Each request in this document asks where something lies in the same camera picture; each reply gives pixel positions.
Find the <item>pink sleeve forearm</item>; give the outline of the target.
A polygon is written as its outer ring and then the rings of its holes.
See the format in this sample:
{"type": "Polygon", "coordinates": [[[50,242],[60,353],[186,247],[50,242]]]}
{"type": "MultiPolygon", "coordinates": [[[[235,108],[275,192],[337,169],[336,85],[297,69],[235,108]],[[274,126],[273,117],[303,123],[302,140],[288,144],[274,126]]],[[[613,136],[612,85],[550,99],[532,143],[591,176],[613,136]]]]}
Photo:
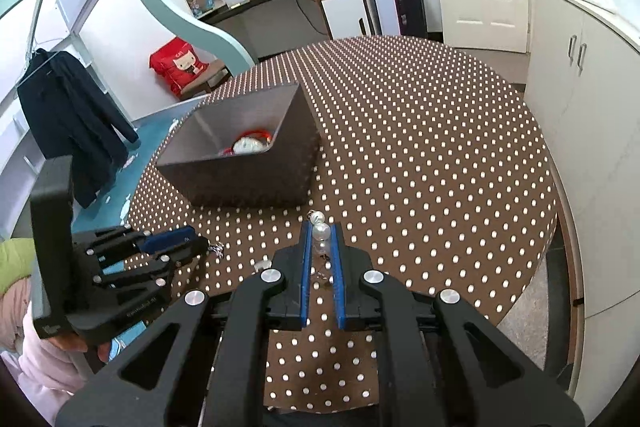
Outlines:
{"type": "Polygon", "coordinates": [[[38,336],[28,277],[1,295],[1,362],[47,424],[53,425],[61,407],[87,384],[85,354],[78,340],[38,336]]]}

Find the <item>person's left hand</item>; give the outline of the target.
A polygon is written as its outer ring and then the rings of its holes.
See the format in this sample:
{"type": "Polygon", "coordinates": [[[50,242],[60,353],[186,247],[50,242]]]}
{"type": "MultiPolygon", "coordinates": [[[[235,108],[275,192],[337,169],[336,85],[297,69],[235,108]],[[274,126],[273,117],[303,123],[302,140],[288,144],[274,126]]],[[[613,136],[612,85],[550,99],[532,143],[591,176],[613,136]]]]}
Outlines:
{"type": "Polygon", "coordinates": [[[48,338],[49,343],[63,351],[86,353],[89,350],[96,351],[101,362],[106,363],[110,357],[111,343],[101,343],[99,346],[89,346],[81,337],[73,333],[63,333],[48,338]]]}

